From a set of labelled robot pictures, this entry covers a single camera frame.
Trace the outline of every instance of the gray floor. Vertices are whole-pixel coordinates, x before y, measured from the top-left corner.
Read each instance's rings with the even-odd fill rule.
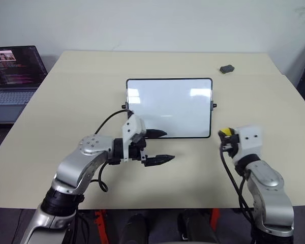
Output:
[[[305,206],[295,207],[295,232],[294,243],[305,244]],[[121,231],[130,216],[141,213],[149,224],[149,243],[155,244],[166,241],[179,241],[177,231],[177,216],[182,209],[150,209],[150,210],[109,210],[106,216],[107,234],[110,244],[117,244]],[[18,218],[21,213],[20,225],[15,240],[12,242]],[[22,234],[31,219],[34,210],[5,209],[0,208],[0,244],[19,243]],[[94,212],[83,211],[90,222],[90,243],[100,243],[97,226],[94,224]],[[218,221],[217,236],[221,243],[248,244],[250,238],[250,226],[241,214],[231,209],[221,209],[221,217]],[[81,232],[77,243],[84,243]]]

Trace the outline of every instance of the table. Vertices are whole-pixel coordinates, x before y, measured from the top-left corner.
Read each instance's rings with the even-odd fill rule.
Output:
[[[234,72],[221,74],[219,67],[228,64]],[[293,205],[305,205],[305,102],[267,54],[66,51],[0,146],[0,207],[38,206],[62,159],[121,108],[128,78],[180,77],[213,79],[218,107],[211,137],[149,140],[149,155],[176,158],[156,167],[138,161],[107,166],[102,178],[109,192],[90,184],[79,207],[238,207],[217,131],[247,124],[262,126],[262,158],[284,177]],[[120,137],[125,121],[120,114],[101,133]],[[251,204],[246,189],[243,195]]]

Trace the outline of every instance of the white board surface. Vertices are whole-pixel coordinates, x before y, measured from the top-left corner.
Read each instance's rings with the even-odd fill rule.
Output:
[[[212,80],[129,79],[129,109],[147,129],[163,130],[164,138],[209,137]]]

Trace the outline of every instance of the whiteboard frame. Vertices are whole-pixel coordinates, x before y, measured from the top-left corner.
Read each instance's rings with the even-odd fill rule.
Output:
[[[160,137],[160,138],[148,138],[146,137],[146,139],[185,139],[185,138],[209,138],[211,136],[211,114],[213,111],[213,100],[212,100],[212,79],[211,78],[130,78],[126,80],[126,96],[127,96],[127,101],[126,101],[126,108],[129,109],[129,96],[128,96],[128,82],[131,80],[210,80],[211,81],[211,85],[210,85],[210,119],[209,119],[209,135],[208,136],[201,136],[201,137]]]

